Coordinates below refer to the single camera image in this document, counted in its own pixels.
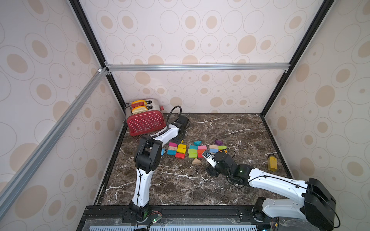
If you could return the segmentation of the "lime green block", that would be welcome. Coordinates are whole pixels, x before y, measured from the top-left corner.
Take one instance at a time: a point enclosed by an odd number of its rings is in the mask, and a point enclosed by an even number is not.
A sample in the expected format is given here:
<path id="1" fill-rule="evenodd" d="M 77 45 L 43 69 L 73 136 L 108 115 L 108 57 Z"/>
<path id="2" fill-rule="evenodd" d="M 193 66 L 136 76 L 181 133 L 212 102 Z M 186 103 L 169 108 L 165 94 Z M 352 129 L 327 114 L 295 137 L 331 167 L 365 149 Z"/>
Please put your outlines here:
<path id="1" fill-rule="evenodd" d="M 188 157 L 189 158 L 197 158 L 198 157 L 198 154 L 197 153 L 189 153 L 188 154 Z"/>
<path id="2" fill-rule="evenodd" d="M 197 153 L 198 153 L 198 151 L 197 151 L 196 149 L 189 149 L 189 150 L 188 150 L 188 153 L 189 153 L 189 154 L 197 154 Z"/>

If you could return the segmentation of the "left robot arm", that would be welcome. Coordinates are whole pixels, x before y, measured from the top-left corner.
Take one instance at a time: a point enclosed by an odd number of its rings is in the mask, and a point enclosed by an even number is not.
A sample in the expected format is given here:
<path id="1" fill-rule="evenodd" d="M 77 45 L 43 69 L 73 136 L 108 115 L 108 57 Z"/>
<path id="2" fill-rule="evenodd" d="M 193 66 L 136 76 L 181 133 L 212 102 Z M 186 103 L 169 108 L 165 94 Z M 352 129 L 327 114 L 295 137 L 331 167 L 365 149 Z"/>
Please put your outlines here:
<path id="1" fill-rule="evenodd" d="M 141 137 L 134 157 L 137 173 L 135 193 L 129 204 L 138 220 L 145 220 L 148 215 L 151 180 L 160 164 L 162 147 L 170 141 L 180 143 L 186 129 L 187 125 L 173 122 L 156 134 Z"/>

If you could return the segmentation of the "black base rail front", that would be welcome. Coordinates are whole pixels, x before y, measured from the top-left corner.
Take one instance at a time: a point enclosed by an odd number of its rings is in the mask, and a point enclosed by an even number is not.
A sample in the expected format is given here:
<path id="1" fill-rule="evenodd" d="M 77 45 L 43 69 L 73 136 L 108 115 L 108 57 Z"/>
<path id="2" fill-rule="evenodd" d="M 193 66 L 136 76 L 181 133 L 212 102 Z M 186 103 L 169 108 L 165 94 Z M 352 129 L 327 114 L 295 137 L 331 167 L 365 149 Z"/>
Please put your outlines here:
<path id="1" fill-rule="evenodd" d="M 150 206 L 148 218 L 140 222 L 128 206 L 87 206 L 78 224 L 78 231 L 91 226 L 128 226 L 144 228 L 161 216 L 155 225 L 170 226 L 237 226 L 252 225 L 257 231 L 316 231 L 317 227 L 297 218 L 264 218 L 257 221 L 252 205 L 237 206 Z"/>

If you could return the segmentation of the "yellow toy bottle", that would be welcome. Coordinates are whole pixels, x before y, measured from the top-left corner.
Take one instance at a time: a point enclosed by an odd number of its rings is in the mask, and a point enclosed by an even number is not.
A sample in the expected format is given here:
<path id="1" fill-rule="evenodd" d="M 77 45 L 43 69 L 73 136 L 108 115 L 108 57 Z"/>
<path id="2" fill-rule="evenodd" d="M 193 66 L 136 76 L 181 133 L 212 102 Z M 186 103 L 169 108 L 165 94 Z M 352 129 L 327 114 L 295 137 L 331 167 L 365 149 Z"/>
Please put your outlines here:
<path id="1" fill-rule="evenodd" d="M 267 168 L 269 171 L 276 172 L 278 169 L 278 161 L 274 154 L 270 154 L 267 159 Z"/>

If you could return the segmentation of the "natural wood triangular block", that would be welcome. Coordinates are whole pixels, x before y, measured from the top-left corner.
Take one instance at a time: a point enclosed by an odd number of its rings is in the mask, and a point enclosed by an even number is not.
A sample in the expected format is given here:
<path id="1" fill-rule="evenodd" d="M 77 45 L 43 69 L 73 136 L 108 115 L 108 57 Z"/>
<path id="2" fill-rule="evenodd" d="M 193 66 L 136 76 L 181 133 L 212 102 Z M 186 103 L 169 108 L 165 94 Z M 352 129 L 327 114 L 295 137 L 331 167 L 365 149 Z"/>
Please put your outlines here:
<path id="1" fill-rule="evenodd" d="M 193 165 L 197 165 L 197 164 L 201 164 L 201 161 L 197 158 L 195 158 L 193 161 L 192 161 L 192 164 Z"/>

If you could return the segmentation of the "magenta rectangular block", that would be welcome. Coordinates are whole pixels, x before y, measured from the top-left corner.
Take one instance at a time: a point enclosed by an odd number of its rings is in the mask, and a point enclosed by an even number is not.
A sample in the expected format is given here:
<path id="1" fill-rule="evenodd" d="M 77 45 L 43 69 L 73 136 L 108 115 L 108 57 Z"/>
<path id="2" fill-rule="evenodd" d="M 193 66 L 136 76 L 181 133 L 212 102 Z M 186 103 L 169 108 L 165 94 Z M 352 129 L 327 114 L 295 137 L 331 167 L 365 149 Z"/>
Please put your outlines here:
<path id="1" fill-rule="evenodd" d="M 170 143 L 169 143 L 169 146 L 170 146 L 170 147 L 177 147 L 177 146 L 178 146 L 178 144 L 176 144 L 176 143 L 174 143 L 174 142 L 170 142 Z"/>

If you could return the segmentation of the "pink rectangular block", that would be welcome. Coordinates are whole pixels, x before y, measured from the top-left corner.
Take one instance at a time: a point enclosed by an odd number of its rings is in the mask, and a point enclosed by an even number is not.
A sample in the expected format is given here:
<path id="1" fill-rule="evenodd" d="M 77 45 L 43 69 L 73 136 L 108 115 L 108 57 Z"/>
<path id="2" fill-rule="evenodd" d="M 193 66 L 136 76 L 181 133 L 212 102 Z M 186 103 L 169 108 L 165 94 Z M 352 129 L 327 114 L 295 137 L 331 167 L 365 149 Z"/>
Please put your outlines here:
<path id="1" fill-rule="evenodd" d="M 206 150 L 207 146 L 206 145 L 200 145 L 198 146 L 198 150 Z"/>

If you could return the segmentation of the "light blue rectangular block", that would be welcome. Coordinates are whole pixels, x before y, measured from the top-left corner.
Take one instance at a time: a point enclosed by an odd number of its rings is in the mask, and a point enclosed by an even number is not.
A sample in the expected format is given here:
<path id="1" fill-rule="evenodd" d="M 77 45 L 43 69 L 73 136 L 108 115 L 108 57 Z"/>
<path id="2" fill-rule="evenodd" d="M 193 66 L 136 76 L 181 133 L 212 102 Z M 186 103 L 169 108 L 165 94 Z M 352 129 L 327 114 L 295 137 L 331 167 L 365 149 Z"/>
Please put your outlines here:
<path id="1" fill-rule="evenodd" d="M 213 149 L 213 148 L 210 148 L 209 150 L 212 154 L 215 154 L 215 153 L 218 153 L 219 150 L 218 149 Z"/>

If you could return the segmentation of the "black corner frame post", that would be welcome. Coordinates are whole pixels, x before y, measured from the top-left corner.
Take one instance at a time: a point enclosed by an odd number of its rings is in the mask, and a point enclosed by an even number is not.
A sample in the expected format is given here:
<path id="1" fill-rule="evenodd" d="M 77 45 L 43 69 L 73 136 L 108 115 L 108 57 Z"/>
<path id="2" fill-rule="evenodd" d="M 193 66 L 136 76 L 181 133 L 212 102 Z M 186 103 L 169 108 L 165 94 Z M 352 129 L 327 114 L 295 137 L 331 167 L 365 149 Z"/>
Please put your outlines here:
<path id="1" fill-rule="evenodd" d="M 79 21 L 79 24 L 82 27 L 82 30 L 83 30 L 85 36 L 87 37 L 87 40 L 88 40 L 88 42 L 89 42 L 89 44 L 90 44 L 90 46 L 93 50 L 93 53 L 94 53 L 95 57 L 98 60 L 98 63 L 100 64 L 101 67 L 104 67 L 104 68 L 107 69 L 108 74 L 106 75 L 106 79 L 107 79 L 107 81 L 108 81 L 108 83 L 109 83 L 109 85 L 110 85 L 110 87 L 111 87 L 111 89 L 112 89 L 112 91 L 115 95 L 115 99 L 117 100 L 118 104 L 120 105 L 121 111 L 124 111 L 125 101 L 122 97 L 122 94 L 119 91 L 118 84 L 116 83 L 112 73 L 110 72 L 110 68 L 108 67 L 106 58 L 105 58 L 105 56 L 103 54 L 103 51 L 102 51 L 102 49 L 101 49 L 101 47 L 98 43 L 95 32 L 93 32 L 93 29 L 90 25 L 88 17 L 86 15 L 85 11 L 83 10 L 82 4 L 80 3 L 80 1 L 76 1 L 76 0 L 71 0 L 71 1 L 69 1 L 69 3 L 71 4 L 71 7 L 72 7 L 72 9 L 73 9 L 78 21 Z M 102 179 L 101 186 L 103 188 L 103 191 L 106 190 L 106 187 L 108 185 L 109 178 L 111 176 L 111 172 L 112 172 L 113 167 L 115 165 L 117 156 L 119 154 L 119 149 L 121 147 L 124 135 L 126 133 L 126 129 L 127 129 L 126 123 L 125 123 L 125 121 L 122 121 L 121 128 L 119 130 L 118 141 L 116 142 L 116 146 L 113 150 L 112 157 L 110 158 L 110 162 L 109 162 L 109 165 L 106 169 L 106 173 L 104 175 L 104 178 Z"/>
<path id="2" fill-rule="evenodd" d="M 311 42 L 312 38 L 316 34 L 317 30 L 319 29 L 320 25 L 322 24 L 325 16 L 327 15 L 328 11 L 331 9 L 334 0 L 324 0 L 314 16 L 311 24 L 308 27 L 307 32 L 303 36 L 303 39 L 301 40 L 299 46 L 297 47 L 297 50 L 295 51 L 292 59 L 290 60 L 289 64 L 290 67 L 287 69 L 287 71 L 284 71 L 282 74 L 277 86 L 275 87 L 274 91 L 272 92 L 272 95 L 270 96 L 266 106 L 263 108 L 261 112 L 261 118 L 265 118 L 268 111 L 272 107 L 273 103 L 277 99 L 280 91 L 282 90 L 284 84 L 288 80 L 290 74 L 294 70 L 295 66 L 298 64 L 299 60 L 301 59 L 302 55 L 304 54 L 304 51 L 308 47 L 309 43 Z"/>

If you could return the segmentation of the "toy bread slice front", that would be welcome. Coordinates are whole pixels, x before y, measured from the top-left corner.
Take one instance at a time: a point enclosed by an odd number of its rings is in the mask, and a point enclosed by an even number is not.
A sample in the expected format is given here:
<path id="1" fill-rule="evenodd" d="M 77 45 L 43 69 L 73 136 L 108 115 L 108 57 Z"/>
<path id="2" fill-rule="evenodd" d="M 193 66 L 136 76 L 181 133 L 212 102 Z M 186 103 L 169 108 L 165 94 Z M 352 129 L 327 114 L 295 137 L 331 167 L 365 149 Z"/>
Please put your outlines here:
<path id="1" fill-rule="evenodd" d="M 134 115 L 142 113 L 142 112 L 146 112 L 146 111 L 148 111 L 148 108 L 146 106 L 138 106 L 132 109 L 132 113 Z"/>

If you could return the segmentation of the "purple triangular block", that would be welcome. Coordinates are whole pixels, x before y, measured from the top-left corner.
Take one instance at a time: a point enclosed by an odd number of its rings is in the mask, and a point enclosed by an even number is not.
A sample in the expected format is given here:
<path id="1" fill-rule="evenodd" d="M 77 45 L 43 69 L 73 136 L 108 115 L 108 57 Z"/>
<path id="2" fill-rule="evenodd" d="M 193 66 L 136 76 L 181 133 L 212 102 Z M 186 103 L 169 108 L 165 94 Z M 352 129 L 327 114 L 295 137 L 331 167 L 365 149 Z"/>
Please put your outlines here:
<path id="1" fill-rule="evenodd" d="M 215 144 L 216 144 L 217 146 L 223 146 L 223 145 L 224 145 L 224 142 L 223 142 L 223 141 L 216 140 L 216 141 L 215 141 Z"/>

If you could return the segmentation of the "orange-red rectangular block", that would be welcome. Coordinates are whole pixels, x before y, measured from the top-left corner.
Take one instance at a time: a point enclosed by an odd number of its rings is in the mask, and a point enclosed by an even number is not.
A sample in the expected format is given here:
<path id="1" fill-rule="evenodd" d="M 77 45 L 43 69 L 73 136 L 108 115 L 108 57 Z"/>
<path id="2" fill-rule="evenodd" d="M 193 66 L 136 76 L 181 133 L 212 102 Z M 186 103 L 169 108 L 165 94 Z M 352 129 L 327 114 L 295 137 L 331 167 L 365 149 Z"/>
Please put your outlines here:
<path id="1" fill-rule="evenodd" d="M 198 154 L 203 154 L 205 151 L 205 149 L 197 150 Z"/>

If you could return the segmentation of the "silver aluminium rail back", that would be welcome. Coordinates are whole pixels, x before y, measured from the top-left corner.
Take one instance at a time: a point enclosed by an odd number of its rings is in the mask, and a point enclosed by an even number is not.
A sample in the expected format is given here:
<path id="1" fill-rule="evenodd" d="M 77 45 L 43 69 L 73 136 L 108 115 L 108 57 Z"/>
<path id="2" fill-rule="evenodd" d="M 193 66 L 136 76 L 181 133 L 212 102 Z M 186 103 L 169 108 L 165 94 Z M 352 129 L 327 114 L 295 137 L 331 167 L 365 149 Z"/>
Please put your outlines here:
<path id="1" fill-rule="evenodd" d="M 288 70 L 289 63 L 255 64 L 108 64 L 110 71 L 214 71 L 214 70 Z"/>

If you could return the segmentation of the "teal rectangular block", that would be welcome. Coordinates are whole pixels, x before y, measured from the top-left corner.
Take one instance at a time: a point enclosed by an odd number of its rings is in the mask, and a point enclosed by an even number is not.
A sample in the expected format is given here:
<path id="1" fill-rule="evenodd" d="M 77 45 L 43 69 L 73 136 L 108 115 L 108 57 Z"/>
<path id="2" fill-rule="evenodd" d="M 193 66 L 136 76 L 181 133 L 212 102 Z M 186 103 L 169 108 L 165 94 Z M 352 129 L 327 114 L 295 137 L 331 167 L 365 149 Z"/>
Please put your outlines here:
<path id="1" fill-rule="evenodd" d="M 168 150 L 167 152 L 167 155 L 170 155 L 170 156 L 176 156 L 176 154 L 177 154 L 176 150 Z"/>
<path id="2" fill-rule="evenodd" d="M 196 146 L 196 145 L 190 145 L 189 146 L 189 149 L 191 149 L 191 150 L 197 150 L 198 149 L 198 146 Z"/>

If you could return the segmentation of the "toy bread slice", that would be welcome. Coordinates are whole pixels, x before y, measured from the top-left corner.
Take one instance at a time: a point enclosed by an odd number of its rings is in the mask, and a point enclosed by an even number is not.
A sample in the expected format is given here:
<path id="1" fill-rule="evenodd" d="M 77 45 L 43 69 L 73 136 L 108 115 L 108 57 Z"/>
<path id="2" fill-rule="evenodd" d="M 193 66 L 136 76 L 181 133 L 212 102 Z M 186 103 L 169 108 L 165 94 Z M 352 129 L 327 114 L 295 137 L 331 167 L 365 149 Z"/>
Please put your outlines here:
<path id="1" fill-rule="evenodd" d="M 134 115 L 142 113 L 142 112 L 146 112 L 146 111 L 148 111 L 148 108 L 146 106 L 138 106 L 132 109 L 132 113 Z"/>
<path id="2" fill-rule="evenodd" d="M 131 103 L 131 108 L 136 108 L 140 106 L 147 107 L 148 105 L 152 104 L 151 100 L 137 100 Z"/>

